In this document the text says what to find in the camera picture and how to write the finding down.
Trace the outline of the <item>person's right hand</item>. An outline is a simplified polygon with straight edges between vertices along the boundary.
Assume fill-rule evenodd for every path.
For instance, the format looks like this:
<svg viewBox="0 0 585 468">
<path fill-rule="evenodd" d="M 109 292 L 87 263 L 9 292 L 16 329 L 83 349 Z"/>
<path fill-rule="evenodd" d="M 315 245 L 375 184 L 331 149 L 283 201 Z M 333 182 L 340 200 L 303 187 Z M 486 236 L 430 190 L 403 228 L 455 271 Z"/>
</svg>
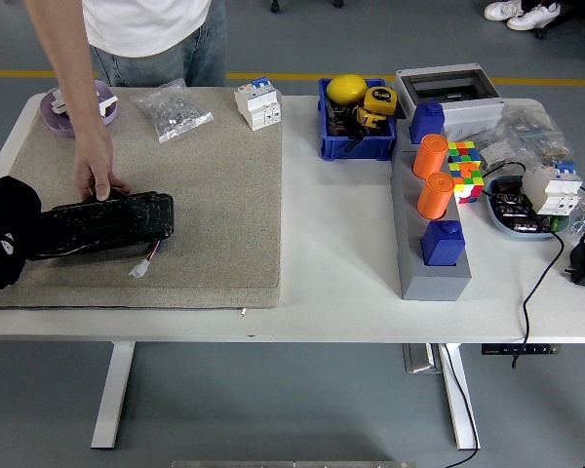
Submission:
<svg viewBox="0 0 585 468">
<path fill-rule="evenodd" d="M 108 199 L 112 189 L 123 194 L 130 186 L 113 173 L 113 145 L 109 131 L 97 126 L 75 136 L 73 182 L 79 199 Z"/>
</svg>

